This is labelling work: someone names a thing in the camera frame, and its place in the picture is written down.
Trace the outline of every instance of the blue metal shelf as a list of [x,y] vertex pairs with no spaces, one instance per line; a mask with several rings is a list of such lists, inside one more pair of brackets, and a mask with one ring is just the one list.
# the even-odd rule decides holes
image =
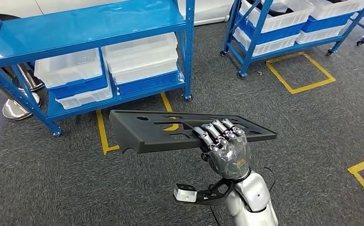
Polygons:
[[71,116],[75,116],[78,114],[88,113],[94,111],[96,109],[103,109],[106,107],[116,106],[128,101],[152,96],[155,94],[159,94],[162,92],[167,92],[173,89],[179,89],[185,86],[185,82],[177,81],[174,84],[168,84],[161,87],[156,87],[154,89],[144,90],[128,95],[117,95],[117,88],[114,86],[114,82],[111,78],[112,84],[112,92],[113,97],[107,100],[93,102],[86,105],[82,105],[80,107],[75,107],[72,109],[65,110],[63,106],[55,101],[55,96],[49,93],[49,101],[48,101],[48,108],[47,108],[47,119],[51,121],[57,121],[64,118],[68,118]]
[[[11,66],[26,95],[0,69],[0,87],[26,110],[44,123],[54,135],[61,129],[56,120],[87,113],[172,89],[183,88],[190,100],[192,73],[193,26],[195,1],[186,1],[186,19],[179,12],[177,0],[126,0],[65,12],[33,16],[10,21],[0,20],[0,68]],[[183,59],[184,81],[129,95],[117,95],[112,82],[113,97],[80,107],[64,110],[49,95],[44,113],[16,64],[27,63],[33,70],[37,59],[54,57],[85,49],[98,48],[129,40],[175,32]]]
[[4,21],[0,66],[185,28],[186,21],[172,0],[128,0]]
[[[354,27],[359,23],[361,18],[364,17],[364,8],[363,8],[361,11],[358,12],[358,16],[353,20],[352,24],[347,28],[347,30],[342,35],[339,35],[337,37],[324,39],[324,40],[319,40],[319,41],[314,41],[314,42],[305,43],[305,44],[295,43],[291,47],[287,47],[287,48],[280,49],[280,50],[277,50],[277,51],[269,52],[269,53],[262,54],[262,55],[259,55],[259,56],[253,56],[255,46],[259,44],[258,41],[259,41],[259,38],[260,38],[260,35],[261,35],[261,30],[262,30],[262,27],[264,26],[265,19],[267,17],[267,14],[269,12],[269,9],[270,9],[270,6],[272,5],[273,0],[265,0],[265,2],[263,3],[261,14],[260,14],[260,17],[258,19],[257,25],[255,27],[254,32],[252,33],[252,37],[250,37],[251,42],[250,42],[250,46],[249,46],[248,50],[246,50],[233,37],[233,33],[235,32],[235,29],[237,28],[237,25],[240,24],[242,19],[246,18],[246,16],[248,16],[251,13],[251,11],[261,2],[261,0],[256,0],[254,2],[254,4],[252,4],[252,6],[248,9],[248,11],[243,16],[238,15],[239,14],[240,1],[241,0],[235,0],[234,3],[233,3],[233,7],[232,7],[231,14],[230,14],[230,19],[229,19],[229,28],[228,28],[228,32],[227,32],[227,35],[226,35],[224,47],[223,47],[223,50],[221,52],[221,56],[223,56],[224,54],[227,54],[229,52],[229,50],[231,50],[231,53],[236,56],[238,61],[240,61],[240,63],[242,64],[242,67],[240,68],[240,70],[238,72],[239,77],[245,77],[246,76],[246,71],[247,71],[248,66],[250,65],[251,62],[259,61],[259,60],[263,60],[263,59],[267,59],[267,58],[272,58],[272,57],[276,57],[276,56],[279,56],[279,55],[283,55],[283,54],[287,54],[287,53],[300,51],[300,50],[303,50],[303,49],[307,49],[307,48],[311,48],[311,47],[320,46],[320,45],[324,45],[324,44],[327,44],[327,43],[335,42],[336,44],[334,45],[334,47],[327,51],[327,55],[330,55],[331,53],[334,53],[334,52],[337,51],[339,46],[346,39],[346,37],[351,33],[351,31],[354,29]],[[238,46],[242,49],[243,53],[245,54],[244,56],[240,56],[240,54],[237,52],[237,50],[232,46],[232,41],[235,41],[238,44]]]

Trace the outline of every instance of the black plastic tray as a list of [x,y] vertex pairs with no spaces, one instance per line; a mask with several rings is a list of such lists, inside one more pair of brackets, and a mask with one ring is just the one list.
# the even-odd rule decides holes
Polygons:
[[[134,149],[138,153],[160,152],[203,147],[192,128],[214,119],[229,119],[245,131],[247,141],[275,139],[277,134],[238,115],[189,114],[148,111],[110,111],[110,122],[117,134],[122,151]],[[164,131],[161,124],[182,124],[183,128]]]

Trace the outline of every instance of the metal stand base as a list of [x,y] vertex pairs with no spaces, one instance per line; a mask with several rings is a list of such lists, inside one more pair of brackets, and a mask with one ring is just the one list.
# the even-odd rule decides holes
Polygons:
[[[26,79],[26,81],[27,81],[27,85],[30,87],[31,91],[36,91],[36,90],[39,90],[40,88],[44,87],[44,83],[41,80],[39,80],[37,77],[30,76],[30,75],[28,75],[28,76],[30,79],[29,80]],[[19,88],[19,90],[24,90],[22,85],[20,84],[19,80],[17,79],[17,77],[13,77],[12,82]]]
[[[41,106],[40,97],[36,93],[32,93],[38,106]],[[31,112],[25,110],[18,102],[8,99],[2,108],[2,114],[8,119],[21,120],[32,115]]]

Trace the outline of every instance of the blue plastic bin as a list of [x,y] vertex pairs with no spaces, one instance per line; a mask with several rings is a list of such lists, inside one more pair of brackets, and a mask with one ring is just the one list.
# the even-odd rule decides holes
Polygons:
[[103,73],[98,77],[68,82],[65,85],[56,86],[47,90],[53,93],[56,99],[63,99],[76,94],[103,89],[106,88],[107,85],[106,74]]
[[315,18],[309,16],[308,21],[305,23],[305,25],[302,27],[301,30],[305,33],[308,33],[327,28],[343,26],[348,22],[348,20],[354,13],[348,13],[341,16],[334,16],[323,20],[316,20]]
[[[238,13],[237,21],[240,20],[242,16],[243,16],[242,14]],[[293,26],[261,33],[260,36],[258,37],[257,45],[299,34],[304,24],[305,23],[295,24]],[[248,35],[250,39],[253,38],[255,27],[249,20],[247,19],[242,20],[238,26],[242,31],[244,31]]]
[[116,84],[120,95],[139,92],[146,89],[167,85],[178,81],[179,71],[168,72],[165,74],[156,75],[147,79],[130,81],[122,84]]

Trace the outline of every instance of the stacked bins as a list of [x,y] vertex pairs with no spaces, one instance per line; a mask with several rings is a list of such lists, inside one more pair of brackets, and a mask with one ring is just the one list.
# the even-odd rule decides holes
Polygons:
[[98,48],[37,60],[34,75],[64,109],[113,96]]
[[119,94],[156,89],[183,79],[176,62],[177,44],[172,32],[103,47]]
[[364,5],[364,0],[308,0],[314,7],[302,27],[297,43],[323,40],[339,35],[349,18]]
[[[247,0],[241,1],[237,21],[247,12],[251,4]],[[307,1],[303,0],[278,0],[272,4],[271,10],[281,13],[278,16],[268,15],[261,34],[258,37],[253,56],[266,54],[272,51],[294,45],[300,35],[301,28],[305,25],[310,13],[314,10]],[[254,8],[253,11],[240,22],[233,36],[248,50],[257,26],[261,10]]]

